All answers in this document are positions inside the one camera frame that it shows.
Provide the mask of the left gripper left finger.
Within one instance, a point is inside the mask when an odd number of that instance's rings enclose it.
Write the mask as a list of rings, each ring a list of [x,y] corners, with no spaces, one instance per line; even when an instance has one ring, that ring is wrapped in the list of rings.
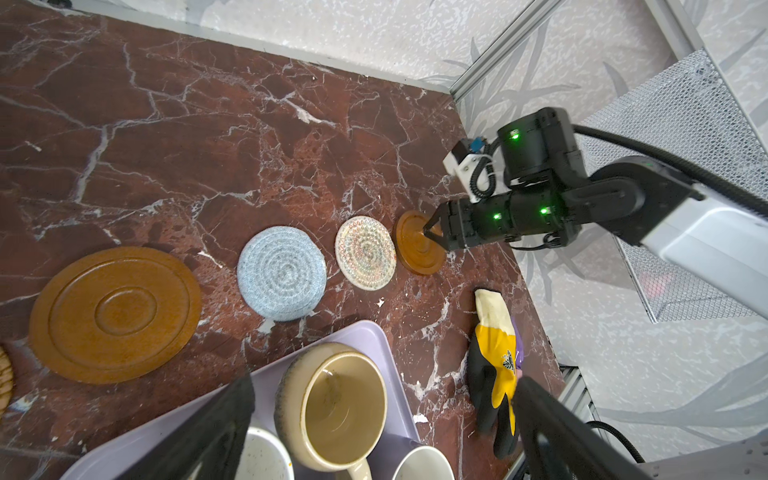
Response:
[[[254,410],[252,380],[245,375],[219,391],[120,477],[233,479]]]

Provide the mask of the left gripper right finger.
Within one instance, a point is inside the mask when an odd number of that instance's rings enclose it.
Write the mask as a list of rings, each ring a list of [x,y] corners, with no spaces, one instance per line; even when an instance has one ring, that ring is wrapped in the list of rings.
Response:
[[[533,479],[648,477],[528,377],[518,381],[513,410]]]

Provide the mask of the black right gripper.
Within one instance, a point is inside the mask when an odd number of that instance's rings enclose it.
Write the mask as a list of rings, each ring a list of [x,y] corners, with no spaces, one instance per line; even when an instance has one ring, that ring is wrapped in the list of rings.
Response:
[[[538,250],[565,247],[579,235],[560,197],[550,191],[508,192],[472,203],[467,198],[440,205],[422,233],[444,251],[540,235]]]

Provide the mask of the dark wooden coaster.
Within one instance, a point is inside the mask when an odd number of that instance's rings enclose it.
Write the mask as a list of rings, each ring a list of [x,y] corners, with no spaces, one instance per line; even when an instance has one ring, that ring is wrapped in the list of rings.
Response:
[[[395,227],[395,246],[401,262],[411,272],[428,276],[439,271],[445,250],[423,234],[428,217],[415,210],[404,212]]]

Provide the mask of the white speckled mug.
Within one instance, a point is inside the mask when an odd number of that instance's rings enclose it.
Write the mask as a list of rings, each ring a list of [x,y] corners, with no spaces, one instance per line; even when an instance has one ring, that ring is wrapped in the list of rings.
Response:
[[[293,463],[277,436],[260,427],[249,427],[235,479],[293,480]]]

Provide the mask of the beige ceramic mug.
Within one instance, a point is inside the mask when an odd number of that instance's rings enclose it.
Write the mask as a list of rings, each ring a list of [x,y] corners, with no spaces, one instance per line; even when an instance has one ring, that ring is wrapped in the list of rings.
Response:
[[[275,395],[274,424],[292,459],[318,472],[370,479],[388,396],[379,368],[342,343],[309,348],[290,364]]]

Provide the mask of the brown wooden coaster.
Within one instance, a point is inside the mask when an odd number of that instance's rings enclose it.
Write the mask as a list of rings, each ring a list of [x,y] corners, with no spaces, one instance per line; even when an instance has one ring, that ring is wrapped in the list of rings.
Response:
[[[51,371],[88,384],[143,376],[178,354],[201,315],[201,288],[172,255],[117,247],[57,273],[36,299],[29,344]]]

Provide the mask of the blue grey woven coaster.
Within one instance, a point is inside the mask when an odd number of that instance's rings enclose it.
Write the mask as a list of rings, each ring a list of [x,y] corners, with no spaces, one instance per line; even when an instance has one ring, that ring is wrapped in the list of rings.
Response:
[[[237,264],[238,287],[246,304],[275,322],[313,313],[326,288],[321,250],[304,231],[273,226],[252,237]]]

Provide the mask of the woven straw coaster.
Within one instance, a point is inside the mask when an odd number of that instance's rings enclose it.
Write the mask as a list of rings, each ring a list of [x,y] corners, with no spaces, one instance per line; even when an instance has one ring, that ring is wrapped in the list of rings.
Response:
[[[11,360],[4,348],[0,347],[0,416],[4,415],[10,404],[14,385]]]

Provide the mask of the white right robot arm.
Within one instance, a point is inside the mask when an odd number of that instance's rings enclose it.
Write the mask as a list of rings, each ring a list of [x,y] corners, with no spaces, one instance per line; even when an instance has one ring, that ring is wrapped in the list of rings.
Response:
[[[489,171],[504,160],[505,192],[473,187],[440,204],[423,234],[447,251],[540,237],[572,243],[585,224],[681,267],[759,315],[767,312],[767,203],[658,147],[576,125],[546,107],[463,139],[459,153]]]

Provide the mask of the multicolour woven coaster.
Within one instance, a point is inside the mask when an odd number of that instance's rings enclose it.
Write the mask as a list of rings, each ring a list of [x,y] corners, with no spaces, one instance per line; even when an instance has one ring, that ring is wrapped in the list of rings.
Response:
[[[384,288],[393,278],[397,256],[388,230],[378,220],[355,216],[335,238],[337,264],[352,285],[366,291]]]

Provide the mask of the yellow black work glove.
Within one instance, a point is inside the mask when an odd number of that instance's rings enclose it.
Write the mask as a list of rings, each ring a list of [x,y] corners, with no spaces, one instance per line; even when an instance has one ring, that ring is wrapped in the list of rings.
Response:
[[[467,356],[467,384],[477,428],[496,429],[494,455],[504,459],[517,445],[512,400],[522,377],[524,355],[507,305],[498,291],[474,291],[478,323]]]

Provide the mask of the white and lilac mug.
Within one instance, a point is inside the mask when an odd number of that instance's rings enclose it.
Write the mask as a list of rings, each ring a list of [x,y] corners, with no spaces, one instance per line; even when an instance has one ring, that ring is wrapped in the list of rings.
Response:
[[[409,451],[393,474],[394,480],[454,480],[451,465],[444,454],[431,446]]]

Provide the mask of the pink item in basket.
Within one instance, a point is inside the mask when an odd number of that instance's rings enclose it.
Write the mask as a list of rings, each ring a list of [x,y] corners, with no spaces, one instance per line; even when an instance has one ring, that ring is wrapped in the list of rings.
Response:
[[[639,286],[648,299],[663,297],[675,279],[676,275],[673,273],[654,274],[641,272],[638,274]]]

